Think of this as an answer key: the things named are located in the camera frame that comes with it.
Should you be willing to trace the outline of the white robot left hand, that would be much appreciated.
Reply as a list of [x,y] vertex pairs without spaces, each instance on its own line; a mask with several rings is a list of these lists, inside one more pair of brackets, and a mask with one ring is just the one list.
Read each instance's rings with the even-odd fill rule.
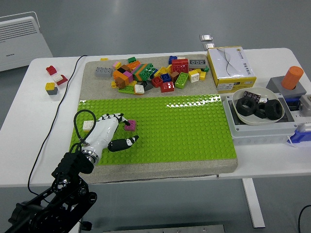
[[101,157],[103,149],[110,152],[117,152],[130,148],[139,138],[135,135],[127,139],[113,140],[114,133],[120,122],[129,126],[130,122],[123,116],[123,113],[105,114],[101,116],[95,125],[95,128],[87,138],[88,145],[82,148],[82,153],[93,164],[97,164]]

